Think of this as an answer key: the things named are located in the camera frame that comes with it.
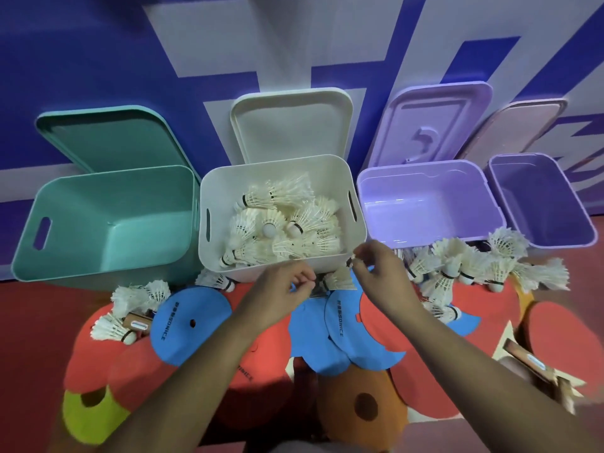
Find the purple storage bin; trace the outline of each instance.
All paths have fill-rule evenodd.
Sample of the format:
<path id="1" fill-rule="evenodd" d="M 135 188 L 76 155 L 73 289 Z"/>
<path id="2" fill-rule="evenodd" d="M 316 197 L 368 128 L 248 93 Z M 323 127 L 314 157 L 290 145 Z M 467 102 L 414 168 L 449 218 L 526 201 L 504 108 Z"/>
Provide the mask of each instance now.
<path id="1" fill-rule="evenodd" d="M 467 160 L 367 168 L 356 186 L 369 235 L 390 248 L 484 240 L 506 225 L 483 172 Z"/>
<path id="2" fill-rule="evenodd" d="M 583 248 L 597 242 L 589 215 L 551 157 L 501 154 L 489 160 L 485 173 L 509 225 L 532 247 Z"/>

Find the teal storage bin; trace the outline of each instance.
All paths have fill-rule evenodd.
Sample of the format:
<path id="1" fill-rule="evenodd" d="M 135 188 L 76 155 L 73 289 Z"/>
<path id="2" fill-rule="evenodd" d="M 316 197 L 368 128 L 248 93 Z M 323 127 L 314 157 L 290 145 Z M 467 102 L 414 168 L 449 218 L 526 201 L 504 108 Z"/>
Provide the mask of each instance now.
<path id="1" fill-rule="evenodd" d="M 18 280 L 93 290 L 194 280 L 202 268 L 199 181 L 159 115 L 134 106 L 78 110 L 42 114 L 36 126 L 100 173 L 40 189 L 12 264 Z"/>

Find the bin handle hole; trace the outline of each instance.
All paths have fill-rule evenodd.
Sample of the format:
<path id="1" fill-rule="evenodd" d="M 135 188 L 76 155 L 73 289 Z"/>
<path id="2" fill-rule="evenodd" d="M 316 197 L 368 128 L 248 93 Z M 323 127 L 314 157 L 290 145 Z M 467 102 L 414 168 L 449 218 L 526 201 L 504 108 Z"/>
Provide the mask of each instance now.
<path id="1" fill-rule="evenodd" d="M 38 226 L 36 237 L 34 238 L 34 248 L 36 248 L 38 251 L 43 250 L 46 246 L 46 240 L 50 231 L 50 224 L 51 220 L 47 216 L 40 220 L 40 225 Z"/>
<path id="2" fill-rule="evenodd" d="M 210 241 L 210 209 L 205 209 L 205 239 Z"/>
<path id="3" fill-rule="evenodd" d="M 355 206 L 352 204 L 352 194 L 350 193 L 350 191 L 348 191 L 348 202 L 350 204 L 350 209 L 352 210 L 352 217 L 355 218 L 356 222 L 356 210 Z"/>

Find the purple bin lid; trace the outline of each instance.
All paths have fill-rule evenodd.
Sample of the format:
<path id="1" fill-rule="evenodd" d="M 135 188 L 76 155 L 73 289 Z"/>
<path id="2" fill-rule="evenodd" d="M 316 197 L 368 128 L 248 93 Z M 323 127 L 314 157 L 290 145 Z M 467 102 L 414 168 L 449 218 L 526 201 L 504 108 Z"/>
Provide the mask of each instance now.
<path id="1" fill-rule="evenodd" d="M 492 96 L 482 81 L 402 90 L 386 105 L 368 166 L 454 159 Z"/>

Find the wall mural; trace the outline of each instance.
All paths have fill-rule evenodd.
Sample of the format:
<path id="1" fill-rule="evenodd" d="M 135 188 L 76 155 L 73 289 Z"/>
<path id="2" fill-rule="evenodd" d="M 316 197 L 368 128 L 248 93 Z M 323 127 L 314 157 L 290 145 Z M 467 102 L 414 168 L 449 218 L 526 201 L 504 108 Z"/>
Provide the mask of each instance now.
<path id="1" fill-rule="evenodd" d="M 78 169 L 35 130 L 44 111 L 139 104 L 198 172 L 242 163 L 228 112 L 249 92 L 336 86 L 362 168 L 389 97 L 484 80 L 484 117 L 516 100 L 568 107 L 530 148 L 604 212 L 604 0 L 3 0 L 0 278 L 40 186 Z"/>

